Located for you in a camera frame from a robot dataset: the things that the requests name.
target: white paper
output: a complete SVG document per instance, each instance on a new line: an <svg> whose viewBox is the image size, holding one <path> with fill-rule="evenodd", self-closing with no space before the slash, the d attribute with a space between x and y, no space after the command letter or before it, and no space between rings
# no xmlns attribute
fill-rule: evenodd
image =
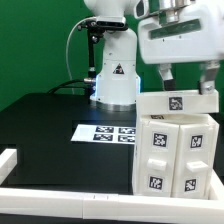
<svg viewBox="0 0 224 224"><path fill-rule="evenodd" d="M77 126L71 141L134 145L135 132L134 127L80 124Z"/></svg>

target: black cable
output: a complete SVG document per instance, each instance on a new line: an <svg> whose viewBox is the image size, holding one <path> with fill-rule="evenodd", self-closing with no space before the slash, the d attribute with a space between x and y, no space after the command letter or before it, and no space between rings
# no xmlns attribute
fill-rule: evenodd
<svg viewBox="0 0 224 224"><path fill-rule="evenodd" d="M52 88L51 90L49 90L47 93L55 93L56 91L58 91L59 89L61 88L67 88L66 86L70 85L70 84L75 84L75 83L84 83L83 80L80 80L80 79L75 79L75 80L71 80L71 81L68 81L68 82L65 82L65 83L62 83L60 84L59 86L57 87L54 87ZM68 88L83 88L83 87L78 87L78 86L68 86Z"/></svg>
<svg viewBox="0 0 224 224"><path fill-rule="evenodd" d="M81 86L60 86L60 87L51 89L50 91L48 91L48 93L49 94L54 94L60 89L84 89L84 90L86 90L87 88L86 87L81 87Z"/></svg>

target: stacked white blocks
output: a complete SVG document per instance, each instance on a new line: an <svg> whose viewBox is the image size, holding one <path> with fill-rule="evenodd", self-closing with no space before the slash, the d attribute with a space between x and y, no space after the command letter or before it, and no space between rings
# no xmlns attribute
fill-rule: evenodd
<svg viewBox="0 0 224 224"><path fill-rule="evenodd" d="M219 125L211 116L194 111L217 112L217 108L217 92L139 95L135 195L208 199Z"/></svg>

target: black tabletop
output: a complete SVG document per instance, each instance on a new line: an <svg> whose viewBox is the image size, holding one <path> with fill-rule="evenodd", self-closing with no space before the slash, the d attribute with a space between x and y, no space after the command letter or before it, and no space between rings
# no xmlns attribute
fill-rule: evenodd
<svg viewBox="0 0 224 224"><path fill-rule="evenodd" d="M135 119L135 112L93 108L84 96L22 97L0 113L0 153L7 147L18 149L18 165L2 187L132 194L133 145L71 142L71 137L78 124L134 127ZM1 220L87 222L11 215L0 215Z"/></svg>

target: green backdrop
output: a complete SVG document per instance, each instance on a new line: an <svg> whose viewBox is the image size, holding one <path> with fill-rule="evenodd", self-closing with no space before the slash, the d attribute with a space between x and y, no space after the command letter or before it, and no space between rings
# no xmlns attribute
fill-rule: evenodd
<svg viewBox="0 0 224 224"><path fill-rule="evenodd" d="M82 0L0 0L0 110L21 96L47 92L69 80L65 46L72 27L91 15ZM136 31L138 21L128 17ZM101 69L102 46L96 46L97 71ZM71 43L73 78L87 76L86 32L76 32ZM142 91L162 89L156 66L145 65L138 52L137 73ZM173 66L178 89L195 89L201 75L198 63ZM217 78L221 110L224 111L224 63Z"/></svg>

